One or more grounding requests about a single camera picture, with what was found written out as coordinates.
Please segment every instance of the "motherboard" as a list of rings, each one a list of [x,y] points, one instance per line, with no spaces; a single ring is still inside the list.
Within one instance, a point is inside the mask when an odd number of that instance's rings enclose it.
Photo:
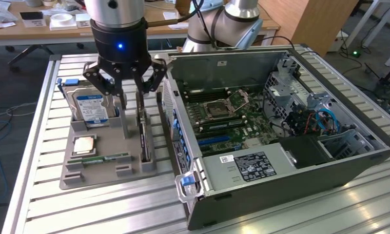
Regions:
[[[184,100],[204,156],[262,146],[278,138],[253,90],[185,92]]]

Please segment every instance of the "hard drive label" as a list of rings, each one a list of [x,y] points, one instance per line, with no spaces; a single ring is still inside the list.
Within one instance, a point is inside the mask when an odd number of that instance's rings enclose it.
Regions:
[[[109,115],[101,105],[104,102],[102,95],[78,96],[77,102],[84,120],[88,123],[104,123],[108,121]]]
[[[234,157],[234,161],[245,182],[250,182],[277,174],[265,152]]]

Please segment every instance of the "wooden cabinet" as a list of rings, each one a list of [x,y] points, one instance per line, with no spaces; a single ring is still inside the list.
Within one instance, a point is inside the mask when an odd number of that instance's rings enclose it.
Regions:
[[[322,56],[350,16],[358,0],[258,0],[270,18],[280,24],[277,36],[294,44],[305,43]],[[288,44],[276,38],[273,44]]]

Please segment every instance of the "slotted aluminum surface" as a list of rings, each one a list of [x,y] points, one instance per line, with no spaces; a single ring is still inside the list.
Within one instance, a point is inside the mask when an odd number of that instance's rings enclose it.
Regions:
[[[296,47],[300,53],[308,50],[298,45]],[[308,54],[305,58],[390,135],[386,112],[320,57]],[[153,114],[162,174],[134,182],[62,191],[58,177],[70,111],[54,83],[57,78],[82,79],[84,63],[96,59],[96,55],[66,55],[61,61],[49,63],[2,233],[390,233],[390,159],[341,188],[189,232],[153,94],[145,99],[145,104]],[[310,76],[304,74],[301,78],[314,92],[322,90]],[[128,93],[128,112],[132,112],[136,108],[132,81],[124,82],[124,90]]]

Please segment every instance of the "gray carpet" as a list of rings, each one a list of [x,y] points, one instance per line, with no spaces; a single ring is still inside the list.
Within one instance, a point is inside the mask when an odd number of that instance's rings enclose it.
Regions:
[[[354,29],[361,14],[350,18],[346,22],[344,30],[350,33]],[[374,25],[374,22],[369,22],[359,33],[350,50],[359,45],[359,39],[363,37],[369,28]],[[182,40],[172,40],[173,46],[182,45]],[[20,52],[25,46],[16,46],[16,52]],[[80,50],[76,44],[50,45],[50,50],[56,54],[84,54],[96,53],[93,43],[85,43],[85,49]],[[169,49],[165,40],[152,41],[149,45],[150,50]],[[381,34],[374,40],[371,46],[371,55],[362,53],[362,57],[358,59],[361,62],[367,62],[373,65],[373,69],[383,73],[389,71],[389,68],[383,65],[390,57],[390,29],[383,28]],[[10,107],[25,102],[33,102],[37,100],[40,94],[40,88],[42,84],[44,74],[48,65],[48,54],[37,50],[25,59],[22,59],[17,66],[21,68],[20,73],[12,73],[8,70],[6,62],[12,59],[16,53],[5,51],[4,47],[0,47],[0,107]],[[328,62],[333,67],[344,72],[345,70],[355,67],[358,64],[341,57],[337,53],[326,55]],[[375,78],[363,72],[365,68],[357,69],[348,73],[349,79],[359,86],[371,88],[375,84]],[[29,106],[17,110],[14,113],[25,113],[34,110],[34,106]],[[0,120],[8,120],[9,116],[1,116]],[[8,180],[9,192],[5,198],[0,201],[0,231],[2,228],[2,222],[6,213],[6,203],[10,199],[12,188],[14,186],[18,166],[21,162],[21,156],[28,139],[28,133],[30,128],[33,116],[13,117],[12,119],[12,131],[6,138],[0,141],[0,160],[4,167],[4,172]],[[0,197],[4,191],[2,178],[0,176]]]

